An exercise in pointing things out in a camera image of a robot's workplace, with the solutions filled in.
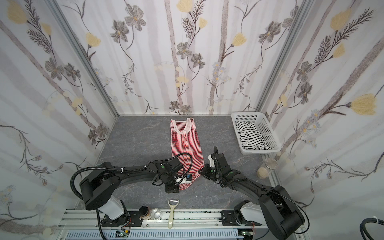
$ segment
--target laundry basket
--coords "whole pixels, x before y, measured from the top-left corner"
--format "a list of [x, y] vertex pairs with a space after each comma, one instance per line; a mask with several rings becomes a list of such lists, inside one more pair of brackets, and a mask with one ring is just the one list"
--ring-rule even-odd
[[[243, 155], [249, 154], [268, 154], [273, 152], [278, 152], [281, 149], [281, 144], [277, 138], [276, 133], [273, 131], [271, 124], [268, 122], [268, 119], [263, 113], [256, 112], [240, 112], [232, 113], [232, 123], [235, 129], [237, 142], [239, 143], [240, 151]], [[236, 123], [237, 122], [252, 122], [255, 124], [257, 130], [263, 135], [268, 146], [273, 147], [270, 150], [246, 150], [243, 148], [239, 134], [237, 133]]]

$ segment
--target table surface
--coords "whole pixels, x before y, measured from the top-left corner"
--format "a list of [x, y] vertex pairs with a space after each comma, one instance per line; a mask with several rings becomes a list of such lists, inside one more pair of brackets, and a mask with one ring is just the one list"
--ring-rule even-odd
[[[171, 157], [170, 121], [182, 121], [186, 116], [118, 117], [97, 164], [111, 162], [113, 166], [144, 165], [148, 161]], [[260, 179], [256, 171], [263, 163], [261, 155], [242, 155], [231, 117], [193, 117], [205, 163], [217, 146], [232, 169], [247, 178], [270, 185], [269, 179]], [[115, 197], [123, 200], [127, 209], [169, 208], [168, 199], [179, 199], [179, 209], [226, 209], [233, 208], [249, 198], [230, 188], [221, 188], [211, 180], [200, 176], [189, 188], [178, 194], [167, 194], [165, 185], [152, 186], [151, 182], [138, 182], [116, 189]], [[77, 209], [84, 209], [80, 201]]]

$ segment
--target gray flower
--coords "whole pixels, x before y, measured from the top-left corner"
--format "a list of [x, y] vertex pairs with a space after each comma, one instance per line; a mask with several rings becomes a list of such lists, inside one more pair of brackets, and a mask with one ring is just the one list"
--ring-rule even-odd
[[137, 31], [141, 31], [141, 26], [147, 25], [147, 23], [141, 19], [144, 13], [138, 6], [133, 5], [133, 7], [131, 7], [131, 5], [127, 4], [125, 11], [130, 15], [130, 17], [124, 18], [128, 26], [135, 25]]
[[291, 10], [291, 17], [284, 19], [283, 24], [281, 25], [283, 28], [288, 28], [292, 25], [298, 10], [299, 6], [295, 6], [295, 8]]
[[94, 145], [96, 143], [96, 138], [97, 138], [96, 131], [95, 130], [89, 131], [88, 138], [92, 142], [92, 145]]
[[76, 77], [80, 78], [80, 71], [75, 70], [74, 66], [72, 64], [68, 63], [65, 67], [65, 72], [67, 73], [68, 77], [72, 77], [73, 81], [76, 82]]
[[125, 22], [113, 20], [112, 28], [113, 30], [116, 31], [115, 33], [111, 33], [111, 37], [113, 37], [113, 41], [118, 43], [120, 41], [120, 38], [124, 42], [128, 41], [126, 34], [129, 33], [129, 30], [125, 25]]
[[190, 57], [192, 56], [192, 52], [188, 50], [189, 46], [188, 43], [179, 43], [177, 45], [177, 49], [179, 50], [176, 54], [181, 55], [181, 59], [185, 59], [185, 57]]
[[259, 35], [259, 43], [263, 43], [265, 40], [271, 43], [273, 40], [273, 36], [280, 33], [280, 25], [281, 23], [275, 23], [274, 21], [272, 21], [265, 29], [266, 33]]
[[192, 113], [192, 110], [191, 110], [191, 106], [190, 105], [183, 105], [181, 108], [180, 108], [180, 112], [183, 114], [183, 115], [186, 115], [186, 114], [191, 114]]
[[179, 105], [180, 103], [178, 103], [177, 101], [171, 101], [169, 109], [174, 111], [175, 109], [179, 109]]
[[191, 61], [193, 62], [193, 67], [197, 67], [197, 65], [200, 67], [200, 68], [203, 68], [204, 65], [205, 65], [205, 62], [201, 61], [201, 59], [203, 59], [203, 57], [201, 56], [201, 54], [193, 54], [192, 57], [191, 57]]
[[107, 135], [107, 127], [104, 127], [102, 123], [97, 127], [97, 133], [100, 137]]
[[308, 94], [311, 94], [312, 85], [310, 85], [308, 82], [303, 84], [301, 87], [301, 92], [297, 95], [298, 98], [301, 98], [301, 104], [308, 102]]
[[53, 58], [49, 58], [49, 61], [45, 62], [45, 69], [51, 73], [51, 78], [61, 80], [62, 76], [61, 74], [64, 73], [64, 68], [60, 65], [57, 66], [56, 61]]
[[297, 70], [297, 81], [303, 81], [306, 82], [308, 79], [307, 73], [311, 71], [312, 64], [310, 64], [308, 61], [305, 61], [301, 64], [301, 69]]
[[328, 179], [332, 179], [331, 169], [329, 169], [328, 172], [327, 172], [327, 178]]

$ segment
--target red and white striped tank top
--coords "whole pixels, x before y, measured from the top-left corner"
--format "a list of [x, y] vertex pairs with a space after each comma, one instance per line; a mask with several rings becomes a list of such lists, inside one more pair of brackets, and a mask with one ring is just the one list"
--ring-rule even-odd
[[[170, 121], [170, 144], [172, 156], [182, 152], [187, 152], [192, 156], [192, 167], [189, 171], [192, 174], [192, 182], [200, 176], [197, 173], [204, 167], [203, 153], [201, 152], [199, 137], [197, 136], [195, 121], [193, 118], [187, 118], [186, 121]], [[178, 159], [187, 171], [190, 166], [188, 155], [179, 156]], [[188, 188], [191, 184], [180, 184], [180, 190]]]

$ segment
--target robotic arm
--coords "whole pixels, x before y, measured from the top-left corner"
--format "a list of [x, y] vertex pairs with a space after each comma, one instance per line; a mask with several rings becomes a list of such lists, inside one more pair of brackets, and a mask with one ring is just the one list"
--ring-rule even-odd
[[[188, 155], [191, 159], [187, 171], [178, 159], [181, 155]], [[229, 187], [247, 195], [254, 203], [258, 202], [266, 225], [276, 238], [288, 238], [305, 222], [303, 215], [291, 202], [291, 197], [282, 186], [270, 187], [247, 179], [241, 172], [231, 169], [224, 154], [219, 154], [216, 147], [213, 161], [215, 167], [206, 164], [199, 173], [214, 182], [218, 181], [223, 188]], [[123, 202], [112, 195], [116, 188], [135, 182], [152, 181], [153, 185], [165, 184], [167, 193], [178, 193], [179, 184], [187, 176], [191, 166], [192, 157], [188, 153], [137, 167], [114, 167], [110, 162], [104, 162], [96, 167], [78, 170], [73, 174], [70, 185], [74, 194], [84, 201], [86, 210], [104, 212], [110, 226], [115, 227], [123, 225], [129, 219]], [[93, 171], [80, 182], [79, 193], [75, 188], [74, 179], [87, 170]]]

